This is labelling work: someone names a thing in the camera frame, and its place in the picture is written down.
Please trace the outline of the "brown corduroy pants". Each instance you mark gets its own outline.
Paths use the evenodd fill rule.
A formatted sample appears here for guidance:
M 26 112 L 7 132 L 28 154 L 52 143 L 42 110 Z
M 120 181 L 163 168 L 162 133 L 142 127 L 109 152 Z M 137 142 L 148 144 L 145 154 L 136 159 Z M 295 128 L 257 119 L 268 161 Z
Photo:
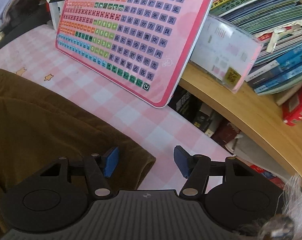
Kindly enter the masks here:
M 0 69 L 0 200 L 35 172 L 65 156 L 81 161 L 112 147 L 119 163 L 112 190 L 135 190 L 156 159 L 107 122 L 51 90 Z M 0 212 L 0 238 L 9 226 Z

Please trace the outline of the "pink checkered cartoon desk mat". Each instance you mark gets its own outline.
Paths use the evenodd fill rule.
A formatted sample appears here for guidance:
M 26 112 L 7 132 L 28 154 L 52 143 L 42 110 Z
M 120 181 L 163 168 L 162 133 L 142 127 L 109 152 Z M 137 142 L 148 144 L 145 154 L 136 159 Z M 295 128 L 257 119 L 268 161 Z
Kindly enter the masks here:
M 0 69 L 21 75 L 96 115 L 151 153 L 156 162 L 142 190 L 180 190 L 173 150 L 224 161 L 228 152 L 170 107 L 154 108 L 55 48 L 56 31 L 41 25 L 0 49 Z

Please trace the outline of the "wooden shelf board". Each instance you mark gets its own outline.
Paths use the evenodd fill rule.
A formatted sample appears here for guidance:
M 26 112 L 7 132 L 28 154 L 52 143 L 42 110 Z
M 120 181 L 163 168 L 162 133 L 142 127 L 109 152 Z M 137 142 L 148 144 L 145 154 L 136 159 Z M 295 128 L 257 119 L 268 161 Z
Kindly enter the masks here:
M 232 122 L 290 175 L 302 177 L 302 122 L 284 124 L 271 96 L 257 96 L 247 84 L 233 94 L 191 62 L 179 85 Z

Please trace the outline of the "red dictionary book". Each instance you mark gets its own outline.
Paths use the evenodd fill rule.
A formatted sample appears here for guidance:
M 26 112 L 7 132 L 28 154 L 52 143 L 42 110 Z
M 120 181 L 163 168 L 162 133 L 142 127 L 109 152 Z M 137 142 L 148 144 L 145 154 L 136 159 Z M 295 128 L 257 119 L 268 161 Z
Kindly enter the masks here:
M 288 126 L 302 121 L 302 87 L 282 105 L 283 122 Z

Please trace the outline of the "clear plastic card case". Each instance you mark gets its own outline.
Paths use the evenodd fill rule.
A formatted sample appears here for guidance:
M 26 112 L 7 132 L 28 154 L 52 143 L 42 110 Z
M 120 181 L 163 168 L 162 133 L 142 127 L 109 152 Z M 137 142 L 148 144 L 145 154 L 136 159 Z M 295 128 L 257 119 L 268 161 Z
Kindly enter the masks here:
M 255 36 L 221 17 L 208 15 L 190 61 L 235 94 L 262 48 Z

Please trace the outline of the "pink learning keyboard tablet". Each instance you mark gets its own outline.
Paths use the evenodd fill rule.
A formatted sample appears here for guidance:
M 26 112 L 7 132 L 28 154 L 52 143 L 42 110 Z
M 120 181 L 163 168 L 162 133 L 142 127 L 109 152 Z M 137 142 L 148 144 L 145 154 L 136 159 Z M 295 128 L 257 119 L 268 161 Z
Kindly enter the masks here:
M 170 98 L 213 0 L 65 0 L 56 48 L 156 108 Z

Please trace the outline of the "black box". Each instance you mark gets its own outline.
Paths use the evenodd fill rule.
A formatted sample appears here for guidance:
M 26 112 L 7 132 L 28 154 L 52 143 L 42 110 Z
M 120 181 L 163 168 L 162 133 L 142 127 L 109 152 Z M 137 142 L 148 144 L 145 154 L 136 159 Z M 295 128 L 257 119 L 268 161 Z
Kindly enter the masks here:
M 12 42 L 22 34 L 46 24 L 49 21 L 50 14 L 46 9 L 46 5 L 40 5 L 38 9 L 27 15 L 19 16 L 13 24 L 9 24 L 4 30 L 4 37 L 0 40 L 0 49 L 8 43 Z

